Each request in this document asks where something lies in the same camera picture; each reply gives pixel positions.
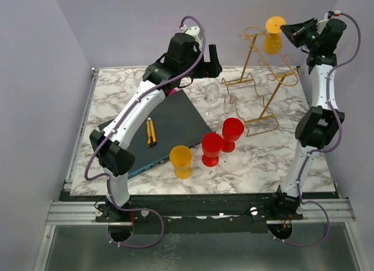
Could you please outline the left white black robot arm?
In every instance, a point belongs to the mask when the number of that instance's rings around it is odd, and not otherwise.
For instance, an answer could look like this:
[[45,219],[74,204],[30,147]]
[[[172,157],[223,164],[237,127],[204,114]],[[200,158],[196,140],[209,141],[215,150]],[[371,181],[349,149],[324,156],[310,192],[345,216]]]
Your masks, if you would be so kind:
[[[203,58],[206,48],[209,62]],[[127,149],[137,130],[171,91],[180,86],[182,78],[216,78],[221,71],[216,46],[206,45],[203,29],[192,27],[176,33],[167,52],[146,68],[143,80],[125,108],[103,131],[94,130],[90,134],[92,158],[97,158],[104,169],[107,199],[112,203],[109,214],[116,221],[124,221],[130,212],[126,204],[130,199],[128,172],[135,157]]]

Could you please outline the red plastic wine glass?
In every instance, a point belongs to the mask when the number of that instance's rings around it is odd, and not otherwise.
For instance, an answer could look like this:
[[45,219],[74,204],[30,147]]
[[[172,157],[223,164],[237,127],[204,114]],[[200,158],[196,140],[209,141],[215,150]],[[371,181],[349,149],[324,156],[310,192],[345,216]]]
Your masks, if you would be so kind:
[[208,133],[202,139],[202,162],[207,167],[219,163],[219,154],[223,148],[223,138],[217,133]]

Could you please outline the gold wire glass rack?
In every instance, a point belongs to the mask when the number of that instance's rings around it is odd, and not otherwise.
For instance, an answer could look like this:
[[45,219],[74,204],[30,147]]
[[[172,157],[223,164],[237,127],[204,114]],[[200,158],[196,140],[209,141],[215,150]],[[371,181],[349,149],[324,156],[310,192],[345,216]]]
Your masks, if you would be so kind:
[[244,117],[242,117],[238,111],[236,111],[236,115],[243,122],[245,128],[247,129],[248,137],[253,135],[251,133],[250,127],[251,127],[251,124],[254,124],[254,123],[261,123],[265,120],[272,119],[272,120],[275,120],[276,122],[276,126],[275,128],[273,128],[273,130],[277,130],[279,128],[279,121],[277,120],[276,116],[274,115],[274,113],[268,110],[269,105],[271,104],[272,100],[274,99],[276,93],[278,92],[281,86],[293,87],[297,85],[299,83],[299,76],[304,74],[303,70],[300,70],[296,66],[291,66],[291,62],[293,61],[292,55],[282,54],[281,50],[275,55],[281,58],[282,60],[281,64],[285,66],[285,71],[281,73],[275,72],[273,69],[273,66],[271,66],[268,63],[268,60],[266,59],[266,56],[268,55],[264,53],[264,50],[263,50],[263,43],[264,43],[265,37],[266,37],[266,29],[263,30],[255,26],[250,26],[246,28],[244,30],[244,33],[240,35],[240,39],[249,41],[251,45],[249,46],[249,52],[248,52],[245,64],[243,66],[241,76],[237,79],[232,79],[229,81],[225,79],[221,80],[222,84],[226,86],[227,92],[229,92],[230,87],[234,85],[246,84],[248,82],[253,83],[254,90],[256,91],[257,82],[254,79],[253,74],[251,72],[247,72],[246,69],[248,67],[248,62],[250,60],[252,53],[257,53],[259,56],[259,60],[258,60],[259,66],[266,68],[267,74],[265,75],[265,78],[268,81],[272,81],[272,82],[276,81],[278,83],[268,100],[265,100],[264,95],[256,93],[257,97],[262,99],[262,105],[263,105],[263,110],[258,117],[247,120]]

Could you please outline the clear wine glass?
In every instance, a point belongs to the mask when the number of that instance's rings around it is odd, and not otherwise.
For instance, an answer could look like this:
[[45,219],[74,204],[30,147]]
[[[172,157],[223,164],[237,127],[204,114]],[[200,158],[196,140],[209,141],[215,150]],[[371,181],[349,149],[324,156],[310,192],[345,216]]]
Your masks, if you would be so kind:
[[230,117],[235,112],[238,103],[238,97],[233,93],[228,93],[224,97],[223,113],[225,117]]
[[212,106],[218,101],[220,97],[220,88],[217,84],[208,84],[205,88],[203,99],[208,104],[205,115],[212,117]]

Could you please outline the yellow plastic wine glass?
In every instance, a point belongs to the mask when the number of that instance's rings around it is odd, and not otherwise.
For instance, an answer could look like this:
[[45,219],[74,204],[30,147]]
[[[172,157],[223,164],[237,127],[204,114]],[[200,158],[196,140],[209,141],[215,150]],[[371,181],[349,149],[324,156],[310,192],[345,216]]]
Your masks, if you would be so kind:
[[177,178],[187,179],[190,177],[192,173],[192,151],[188,147],[184,145],[174,147],[169,154],[169,159]]

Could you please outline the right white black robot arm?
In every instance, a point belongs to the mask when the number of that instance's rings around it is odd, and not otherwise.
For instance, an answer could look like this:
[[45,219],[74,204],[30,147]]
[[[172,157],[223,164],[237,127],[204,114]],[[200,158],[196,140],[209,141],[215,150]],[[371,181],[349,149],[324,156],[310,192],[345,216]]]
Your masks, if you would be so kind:
[[335,49],[346,29],[345,22],[331,12],[323,20],[316,18],[293,25],[281,25],[280,31],[296,47],[306,46],[306,64],[312,82],[312,104],[297,124],[296,152],[285,180],[272,195],[270,215],[283,219],[297,212],[302,202],[302,189],[307,174],[319,153],[336,134],[341,134],[345,114],[338,110],[334,96]]

